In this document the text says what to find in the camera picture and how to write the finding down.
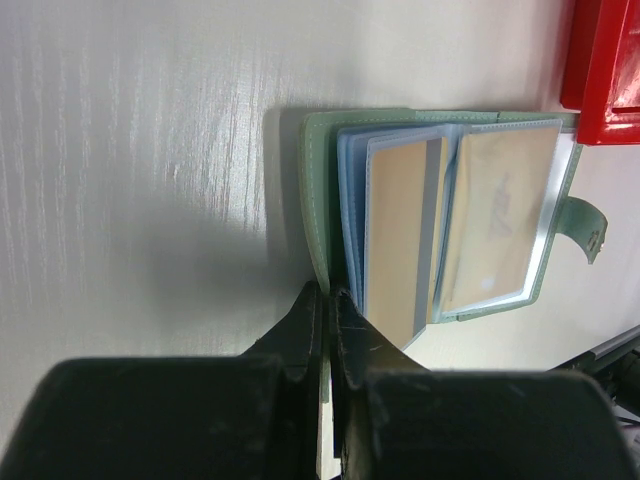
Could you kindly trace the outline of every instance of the wallet snap strap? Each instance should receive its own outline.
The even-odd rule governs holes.
[[[576,242],[591,265],[604,244],[607,225],[607,218],[589,202],[567,197],[560,212],[556,233],[562,233]]]

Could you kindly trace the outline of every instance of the mint green leather wallet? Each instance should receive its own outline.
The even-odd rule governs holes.
[[[336,137],[339,129],[410,122],[477,125],[552,118],[563,121],[563,132],[571,131],[578,120],[577,115],[564,113],[423,111],[407,108],[337,111],[308,115],[301,128],[300,195],[307,243],[322,291],[327,294],[332,286],[347,284],[338,192]],[[589,263],[595,260],[604,242],[607,220],[593,205],[568,196],[581,151],[582,146],[575,144],[569,167],[562,180],[532,296],[520,302],[463,313],[449,320],[468,320],[535,302],[540,293],[555,233],[562,233],[573,239],[584,251]]]

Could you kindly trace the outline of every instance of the table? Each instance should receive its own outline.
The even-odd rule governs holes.
[[[288,310],[300,112],[557,110],[571,4],[0,0],[0,446],[62,359],[236,354]],[[637,324],[639,153],[583,155],[594,266],[558,238],[535,306],[409,353],[548,368]]]

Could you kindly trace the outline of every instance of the beige card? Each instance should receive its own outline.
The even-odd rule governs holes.
[[[398,347],[413,338],[426,164],[426,141],[371,158],[367,319]]]
[[[442,283],[443,312],[522,290],[558,127],[466,135]]]

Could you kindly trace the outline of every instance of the red box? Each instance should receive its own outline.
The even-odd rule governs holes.
[[[640,0],[576,0],[560,102],[578,142],[640,143]]]

